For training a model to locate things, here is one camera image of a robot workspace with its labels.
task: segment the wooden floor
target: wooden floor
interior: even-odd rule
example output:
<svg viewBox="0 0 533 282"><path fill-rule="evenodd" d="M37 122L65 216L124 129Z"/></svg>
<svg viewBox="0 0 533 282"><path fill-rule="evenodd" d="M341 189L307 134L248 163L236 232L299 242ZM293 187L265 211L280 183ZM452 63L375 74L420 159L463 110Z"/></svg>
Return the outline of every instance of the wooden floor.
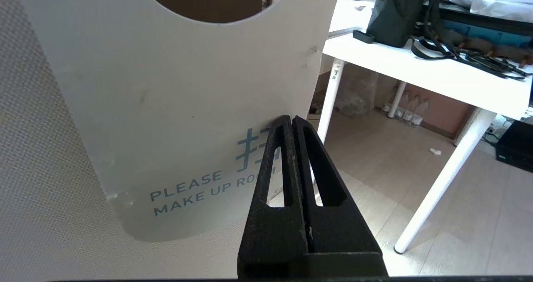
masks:
<svg viewBox="0 0 533 282"><path fill-rule="evenodd" d="M398 255L394 243L452 154L451 142L376 112L364 118L334 113L326 149L391 276L533 275L533 174L474 151Z"/></svg>

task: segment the black backpack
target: black backpack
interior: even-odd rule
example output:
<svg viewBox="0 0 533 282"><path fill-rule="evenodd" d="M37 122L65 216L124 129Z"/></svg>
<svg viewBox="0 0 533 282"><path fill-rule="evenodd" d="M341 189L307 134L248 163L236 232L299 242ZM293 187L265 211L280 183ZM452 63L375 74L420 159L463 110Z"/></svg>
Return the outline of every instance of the black backpack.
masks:
<svg viewBox="0 0 533 282"><path fill-rule="evenodd" d="M403 47L413 33L423 2L424 0L376 0L367 34L374 37L373 41Z"/></svg>

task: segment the table leg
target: table leg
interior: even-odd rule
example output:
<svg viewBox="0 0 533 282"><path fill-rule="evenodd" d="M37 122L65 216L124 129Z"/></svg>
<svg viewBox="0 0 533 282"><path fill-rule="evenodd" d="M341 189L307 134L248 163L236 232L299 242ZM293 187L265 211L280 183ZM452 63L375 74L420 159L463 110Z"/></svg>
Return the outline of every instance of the table leg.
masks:
<svg viewBox="0 0 533 282"><path fill-rule="evenodd" d="M394 118L394 114L396 113L396 108L398 108L398 104L400 104L401 96L403 95L403 91L405 90L405 85L407 85L407 83L400 81L400 86L398 87L396 96L394 96L394 101L392 101L391 109L389 111L389 114L387 115L391 119Z"/></svg>
<svg viewBox="0 0 533 282"><path fill-rule="evenodd" d="M468 128L472 126L472 122L474 122L474 118L480 111L481 111L481 108L479 107L476 107L472 111L472 114L470 115L470 117L468 117L468 120L466 121L465 126L461 129L461 132L459 132L459 135L457 136L457 138L455 138L455 141L453 142L453 145L455 145L455 147L461 142L461 140L466 134L466 131L468 131Z"/></svg>
<svg viewBox="0 0 533 282"><path fill-rule="evenodd" d="M409 224L407 224L407 227L394 245L394 251L396 251L396 253L402 254L405 252L431 211L435 208L438 200L440 200L451 181L453 181L453 178L455 178L457 172L461 169L461 166L463 166L466 159L468 159L469 155L474 150L474 147L476 147L481 136L483 136L485 131L491 125L494 117L496 117L496 113L485 109L480 109L479 112L473 116L472 124L466 130L457 148L455 148L455 151L418 207L415 215Z"/></svg>
<svg viewBox="0 0 533 282"><path fill-rule="evenodd" d="M339 83L341 82L342 70L344 69L344 60L335 58L333 60L333 66L331 67L331 74L329 75L328 88L326 90L326 97L324 98L324 106L320 113L320 121L318 122L318 129L316 133L318 137L325 143L326 133L328 132L329 121L331 120L331 114L333 113L333 107L335 105L335 98L337 97L337 91L339 90Z"/></svg>

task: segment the gray mesh surface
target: gray mesh surface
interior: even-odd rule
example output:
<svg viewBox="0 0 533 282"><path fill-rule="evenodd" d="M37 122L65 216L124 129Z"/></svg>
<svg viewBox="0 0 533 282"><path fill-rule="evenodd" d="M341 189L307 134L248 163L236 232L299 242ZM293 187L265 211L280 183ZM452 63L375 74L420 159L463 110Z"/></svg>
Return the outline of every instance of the gray mesh surface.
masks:
<svg viewBox="0 0 533 282"><path fill-rule="evenodd" d="M133 240L105 202L19 0L0 0L0 281L235 277L244 220Z"/></svg>

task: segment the pink wall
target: pink wall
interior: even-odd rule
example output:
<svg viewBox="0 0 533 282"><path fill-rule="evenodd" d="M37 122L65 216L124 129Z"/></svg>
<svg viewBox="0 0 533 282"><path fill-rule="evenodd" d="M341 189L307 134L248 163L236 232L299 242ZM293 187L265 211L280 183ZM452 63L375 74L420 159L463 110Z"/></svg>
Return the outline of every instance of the pink wall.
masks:
<svg viewBox="0 0 533 282"><path fill-rule="evenodd" d="M453 135L461 129L461 125L470 113L471 105L424 88L408 84L406 92L419 95L422 101L425 98L430 99L430 109L424 117L424 122Z"/></svg>

